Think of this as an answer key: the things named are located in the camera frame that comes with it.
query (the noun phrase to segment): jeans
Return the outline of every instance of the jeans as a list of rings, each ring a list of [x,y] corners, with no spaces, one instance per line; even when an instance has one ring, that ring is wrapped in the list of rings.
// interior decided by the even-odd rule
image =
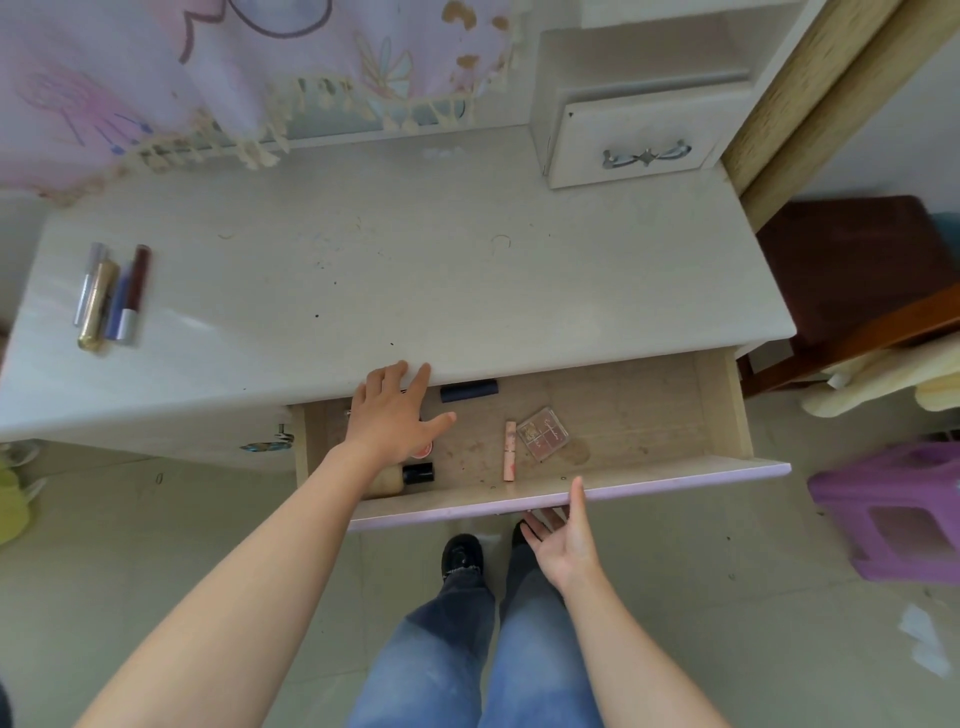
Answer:
[[[452,572],[377,656],[348,728],[602,727],[570,615],[526,544],[511,553],[483,710],[493,608],[481,574]]]

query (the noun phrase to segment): purple stool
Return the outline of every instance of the purple stool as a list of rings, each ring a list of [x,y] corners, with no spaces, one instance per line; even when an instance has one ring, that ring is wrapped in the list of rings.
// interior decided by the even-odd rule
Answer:
[[[898,445],[807,486],[863,578],[960,584],[960,443]]]

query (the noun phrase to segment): metal drawer handle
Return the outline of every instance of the metal drawer handle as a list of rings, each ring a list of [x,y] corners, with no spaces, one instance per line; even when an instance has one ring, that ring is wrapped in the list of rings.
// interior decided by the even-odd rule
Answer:
[[[654,151],[647,147],[643,150],[642,154],[639,155],[612,155],[609,149],[604,150],[603,153],[603,168],[604,169],[617,169],[619,167],[626,167],[628,164],[633,164],[635,161],[642,161],[644,167],[649,167],[650,162],[653,161],[673,161],[674,159],[683,159],[690,152],[693,151],[693,147],[687,144],[682,139],[677,142],[677,146],[672,149],[668,149],[666,152],[660,152],[659,154],[654,154]]]

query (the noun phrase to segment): floor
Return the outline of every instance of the floor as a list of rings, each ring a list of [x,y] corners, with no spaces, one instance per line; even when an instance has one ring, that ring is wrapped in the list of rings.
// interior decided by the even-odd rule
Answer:
[[[794,393],[748,403],[759,456],[793,464],[774,481],[591,506],[601,558],[624,601],[730,722],[955,726],[956,675],[910,659],[898,631],[913,602],[960,661],[960,591],[861,581],[811,474],[956,425],[908,394],[834,420]],[[36,523],[0,549],[0,679],[17,728],[69,725],[134,646],[291,492],[290,477],[54,446]],[[377,650],[431,597],[446,539],[481,536],[494,590],[515,518],[351,535],[268,726],[341,725]]]

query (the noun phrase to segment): stain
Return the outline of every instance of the stain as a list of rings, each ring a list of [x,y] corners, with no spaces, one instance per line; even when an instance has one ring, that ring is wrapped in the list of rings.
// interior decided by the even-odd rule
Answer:
[[[590,447],[585,441],[574,438],[557,451],[557,456],[570,465],[583,465],[590,459]]]
[[[463,22],[465,30],[470,30],[477,24],[477,13],[473,11],[471,6],[460,2],[460,0],[450,0],[444,5],[440,18],[444,23],[455,23],[460,20]]]

